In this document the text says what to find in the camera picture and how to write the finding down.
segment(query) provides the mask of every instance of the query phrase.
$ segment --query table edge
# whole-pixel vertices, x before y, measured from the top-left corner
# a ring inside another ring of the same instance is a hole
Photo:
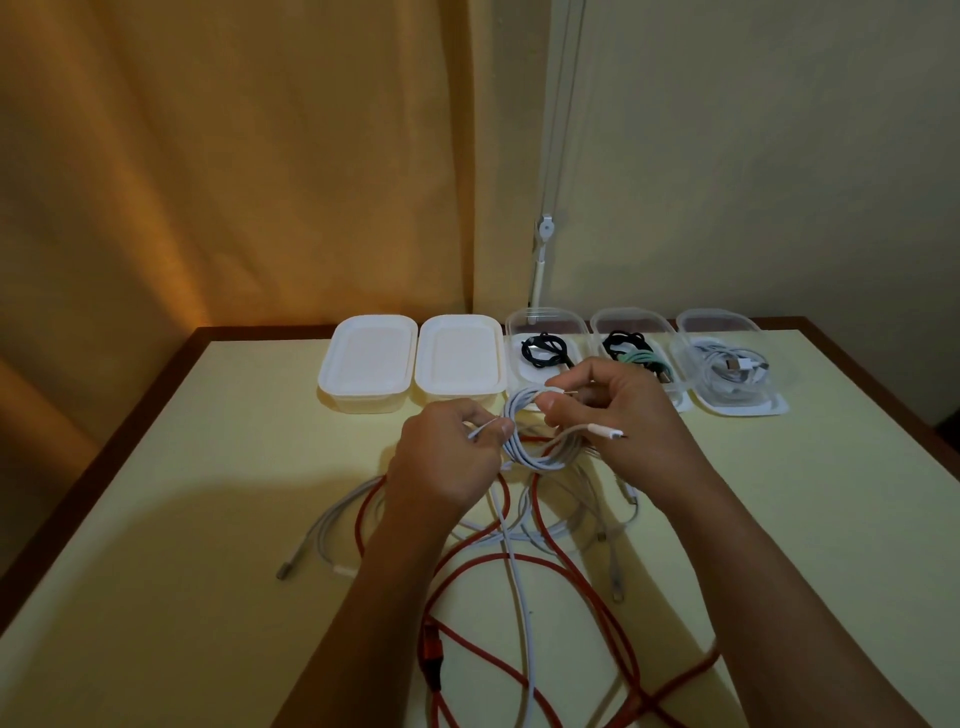
[[[857,364],[805,316],[754,318],[767,330],[795,329],[819,349],[834,366],[872,399],[951,475],[960,480],[960,453],[911,412],[882,384]],[[67,491],[53,513],[0,576],[0,636],[6,632],[43,575],[73,538],[86,515],[174,396],[194,365],[213,341],[282,341],[328,339],[336,325],[200,327],[184,342],[163,368],[146,394]]]

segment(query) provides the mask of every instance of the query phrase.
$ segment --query white wall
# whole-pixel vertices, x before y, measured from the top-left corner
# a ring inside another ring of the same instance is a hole
[[[588,0],[543,302],[802,314],[960,406],[960,5]]]

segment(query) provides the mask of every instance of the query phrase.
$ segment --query plastic container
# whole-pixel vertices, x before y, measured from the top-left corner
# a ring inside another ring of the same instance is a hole
[[[792,378],[792,370],[779,357],[770,362],[774,346],[746,316],[722,308],[691,308],[677,317],[677,331],[671,353],[708,409],[734,416],[775,415],[789,409],[778,387]],[[713,345],[738,353],[711,355],[698,349]],[[750,369],[743,381],[728,381],[720,373],[733,376],[730,366]]]
[[[507,358],[510,361],[508,390],[511,394],[531,384],[543,384],[552,376],[566,371],[560,364],[538,369],[523,357],[523,342],[539,333],[559,336],[566,343],[566,353],[577,364],[594,354],[587,323],[572,311],[562,308],[521,308],[507,317]]]
[[[483,404],[507,388],[503,329],[490,316],[435,316],[420,327],[414,381],[429,400],[470,397]]]
[[[643,308],[604,308],[597,311],[590,318],[590,328],[593,331],[593,348],[599,356],[606,359],[611,358],[603,346],[607,335],[613,331],[625,331],[627,333],[642,333],[646,342],[658,358],[669,365],[672,371],[672,381],[664,382],[663,389],[670,396],[674,406],[681,412],[690,409],[693,401],[687,390],[691,386],[690,378],[686,370],[678,366],[676,360],[668,353],[671,348],[678,348],[683,342],[678,343],[677,330],[670,326],[670,322],[664,319],[659,313],[647,311]]]
[[[407,398],[416,353],[413,319],[354,316],[334,330],[317,383],[343,412],[394,412]]]

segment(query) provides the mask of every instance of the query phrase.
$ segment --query table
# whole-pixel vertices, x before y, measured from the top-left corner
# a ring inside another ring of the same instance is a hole
[[[931,723],[951,724],[960,459],[809,322],[761,323],[785,328],[771,336],[799,372],[790,414],[694,408],[684,420],[884,673]],[[289,581],[276,568],[330,502],[384,470],[419,409],[324,406],[316,374],[331,331],[206,328],[184,345],[0,582],[0,724],[270,723],[348,587],[312,555]],[[595,470],[622,516],[609,472]],[[351,521],[333,544],[355,563]],[[652,689],[695,662],[712,631],[692,568],[649,502],[617,553],[627,599],[616,613]],[[595,548],[580,561],[602,593],[606,560]],[[609,715],[614,667],[586,607],[550,572],[524,579],[547,698],[566,725]],[[502,564],[459,581],[440,614],[520,664]],[[446,653],[455,715],[513,724],[516,685],[456,645]],[[425,723],[424,690],[415,676],[410,725]],[[692,726],[744,724],[722,667],[665,707]]]

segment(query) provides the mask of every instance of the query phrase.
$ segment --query orange curtain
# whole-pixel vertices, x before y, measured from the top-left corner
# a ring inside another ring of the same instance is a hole
[[[0,570],[195,327],[524,305],[520,5],[0,4]]]

